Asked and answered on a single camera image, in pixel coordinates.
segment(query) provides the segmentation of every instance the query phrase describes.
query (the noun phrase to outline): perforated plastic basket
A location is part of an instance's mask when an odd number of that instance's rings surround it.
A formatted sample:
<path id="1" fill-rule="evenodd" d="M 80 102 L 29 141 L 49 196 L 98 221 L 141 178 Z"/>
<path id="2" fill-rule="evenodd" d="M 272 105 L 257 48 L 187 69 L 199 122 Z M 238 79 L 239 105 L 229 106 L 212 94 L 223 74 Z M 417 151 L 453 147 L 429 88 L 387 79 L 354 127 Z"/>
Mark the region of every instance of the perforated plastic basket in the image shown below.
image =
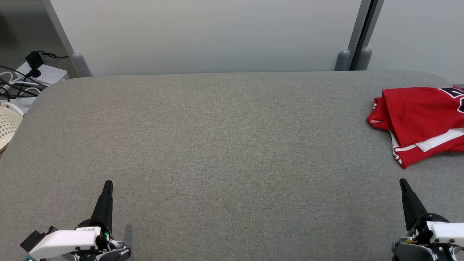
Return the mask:
<path id="1" fill-rule="evenodd" d="M 0 104 L 0 156 L 10 143 L 19 124 L 23 120 L 24 113 L 16 105 L 11 103 Z"/>

